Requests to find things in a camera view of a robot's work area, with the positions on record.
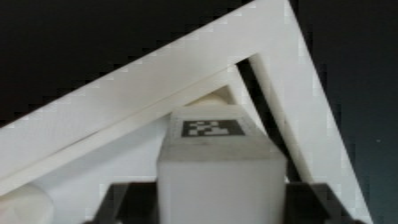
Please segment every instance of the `white block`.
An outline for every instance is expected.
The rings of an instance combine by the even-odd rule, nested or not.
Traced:
[[[162,224],[279,224],[284,173],[283,153],[242,107],[180,108],[158,157]]]

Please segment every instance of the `slanted white board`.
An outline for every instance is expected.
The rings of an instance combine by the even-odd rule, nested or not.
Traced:
[[[254,0],[5,126],[0,194],[78,158],[85,147],[103,143],[101,138],[125,135],[126,129],[107,132],[116,123],[130,119],[142,125],[141,112],[158,110],[157,103],[251,56],[299,172],[306,180],[331,184],[352,216],[371,223],[286,0]]]

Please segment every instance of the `dark gap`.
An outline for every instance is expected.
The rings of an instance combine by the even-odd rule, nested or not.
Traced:
[[[59,43],[66,44],[57,43],[55,45],[55,42],[48,41],[48,43],[41,43],[43,46],[37,45],[41,46],[37,48],[34,45],[20,46],[18,41],[11,42],[11,46],[27,50],[23,57],[18,59],[20,61],[11,61],[16,64],[23,64],[18,73],[14,72],[13,63],[5,63],[11,65],[0,70],[4,78],[0,82],[4,90],[0,103],[7,105],[7,107],[4,106],[4,111],[0,111],[0,127],[46,106],[53,100],[84,87],[132,61],[142,58],[252,0],[187,0],[183,3],[167,1],[167,4],[164,2],[162,0],[151,2],[121,1],[114,6],[93,4],[96,8],[87,11],[93,13],[89,16],[80,12],[77,15],[73,14],[71,18],[68,13],[61,13],[55,16],[57,20],[52,20],[52,16],[43,17],[43,20],[57,29],[39,30],[36,33],[37,40],[53,34],[66,33],[68,35],[59,35]],[[121,14],[93,19],[94,12],[110,10],[107,7],[112,7]],[[80,23],[93,24],[93,28],[82,28]],[[25,32],[25,29],[16,27],[13,31]],[[41,61],[43,64],[37,64],[32,60],[37,51],[41,52],[41,57],[36,61]],[[77,55],[77,51],[80,53],[78,58],[71,59],[69,55]],[[13,78],[18,76],[23,82],[32,83],[32,85],[14,84],[20,83]],[[39,99],[37,102],[32,102],[32,92]]]
[[[265,130],[267,133],[270,135],[270,139],[283,151],[283,154],[286,156],[288,159],[288,178],[292,182],[302,182],[302,178],[297,172],[297,167],[295,167],[295,163],[292,160],[292,156],[290,156],[290,151],[288,151],[288,147],[286,147],[286,143],[284,143],[284,139],[283,139],[283,135],[281,135],[281,131],[277,128],[277,123],[276,123],[276,119],[274,119],[274,115],[270,112],[270,107],[268,107],[268,103],[267,103],[267,99],[265,99],[265,94],[260,88],[260,84],[258,84],[258,79],[256,79],[256,74],[254,74],[254,70],[252,70],[252,66],[251,66],[251,62],[249,59],[245,59],[244,61],[240,61],[236,63],[238,66],[238,70],[240,70],[240,75],[242,75],[242,79],[245,82],[245,87],[247,87],[247,91],[251,94],[251,99],[252,99],[252,103],[256,106],[256,110],[258,110],[258,115],[261,118],[261,123],[265,126]]]

